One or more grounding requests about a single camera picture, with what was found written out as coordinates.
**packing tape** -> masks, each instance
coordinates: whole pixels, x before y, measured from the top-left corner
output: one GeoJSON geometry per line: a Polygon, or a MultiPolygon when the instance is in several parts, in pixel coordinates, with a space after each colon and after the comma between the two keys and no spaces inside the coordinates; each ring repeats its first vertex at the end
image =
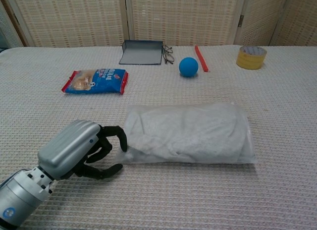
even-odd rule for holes
{"type": "Polygon", "coordinates": [[[266,56],[266,50],[256,46],[243,46],[239,50],[237,65],[248,70],[260,69],[266,56]]]}

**rubber ball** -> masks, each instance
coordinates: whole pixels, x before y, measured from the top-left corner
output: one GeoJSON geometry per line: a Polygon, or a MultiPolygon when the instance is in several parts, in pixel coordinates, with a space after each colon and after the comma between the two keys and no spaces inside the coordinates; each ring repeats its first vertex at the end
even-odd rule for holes
{"type": "Polygon", "coordinates": [[[178,68],[182,76],[193,77],[198,71],[198,62],[192,57],[186,57],[179,63],[178,68]]]}

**eyeglasses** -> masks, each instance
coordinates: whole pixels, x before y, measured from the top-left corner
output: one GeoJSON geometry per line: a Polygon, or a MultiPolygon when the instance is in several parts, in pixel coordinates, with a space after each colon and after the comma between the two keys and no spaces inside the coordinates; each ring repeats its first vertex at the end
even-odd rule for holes
{"type": "Polygon", "coordinates": [[[175,59],[174,57],[171,55],[173,53],[172,47],[168,47],[167,45],[163,46],[163,58],[165,60],[165,64],[167,64],[168,62],[173,64],[175,59]]]}

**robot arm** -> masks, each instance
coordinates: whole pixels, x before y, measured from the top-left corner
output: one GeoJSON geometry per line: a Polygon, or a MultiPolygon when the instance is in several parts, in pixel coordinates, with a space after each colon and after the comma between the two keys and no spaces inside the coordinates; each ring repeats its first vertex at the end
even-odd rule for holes
{"type": "Polygon", "coordinates": [[[38,166],[20,171],[0,185],[0,229],[19,227],[52,193],[54,180],[73,174],[95,179],[113,176],[122,169],[116,164],[106,170],[86,165],[104,158],[112,149],[106,137],[117,136],[122,151],[127,139],[119,126],[102,127],[94,122],[77,120],[64,128],[38,152],[38,166]]]}

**blue snack bag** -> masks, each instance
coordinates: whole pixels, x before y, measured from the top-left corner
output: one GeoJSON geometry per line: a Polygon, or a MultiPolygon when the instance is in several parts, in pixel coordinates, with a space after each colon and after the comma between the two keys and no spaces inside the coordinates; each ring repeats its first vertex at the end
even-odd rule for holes
{"type": "Polygon", "coordinates": [[[62,91],[71,94],[123,94],[128,75],[124,69],[74,71],[62,91]]]}

